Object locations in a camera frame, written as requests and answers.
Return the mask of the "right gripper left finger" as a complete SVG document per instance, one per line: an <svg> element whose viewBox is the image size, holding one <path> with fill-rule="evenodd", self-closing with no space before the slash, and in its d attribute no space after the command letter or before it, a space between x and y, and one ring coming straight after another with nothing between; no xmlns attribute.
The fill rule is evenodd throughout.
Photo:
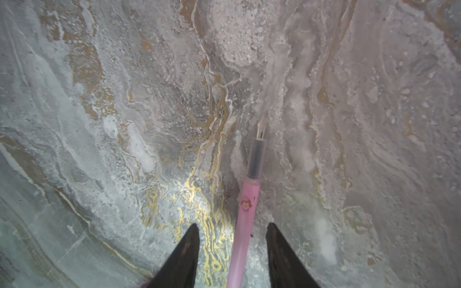
<svg viewBox="0 0 461 288"><path fill-rule="evenodd" d="M145 288L193 288L200 249L199 228L192 224Z"/></svg>

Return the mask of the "pink pen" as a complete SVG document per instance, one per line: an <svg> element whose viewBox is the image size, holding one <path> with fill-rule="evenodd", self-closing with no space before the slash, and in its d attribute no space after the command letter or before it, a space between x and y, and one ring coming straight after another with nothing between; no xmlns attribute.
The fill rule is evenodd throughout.
<svg viewBox="0 0 461 288"><path fill-rule="evenodd" d="M246 177L241 187L241 199L234 233L227 287L240 288L246 266L249 242L253 230L256 207L261 187L261 174L265 153L267 120L262 118L257 126L249 157Z"/></svg>

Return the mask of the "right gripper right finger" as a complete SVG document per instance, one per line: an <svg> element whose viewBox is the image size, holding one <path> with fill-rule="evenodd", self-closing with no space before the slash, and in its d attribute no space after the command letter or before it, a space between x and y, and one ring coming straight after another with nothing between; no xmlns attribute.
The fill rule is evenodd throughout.
<svg viewBox="0 0 461 288"><path fill-rule="evenodd" d="M272 288L320 288L275 223L269 223L265 237Z"/></svg>

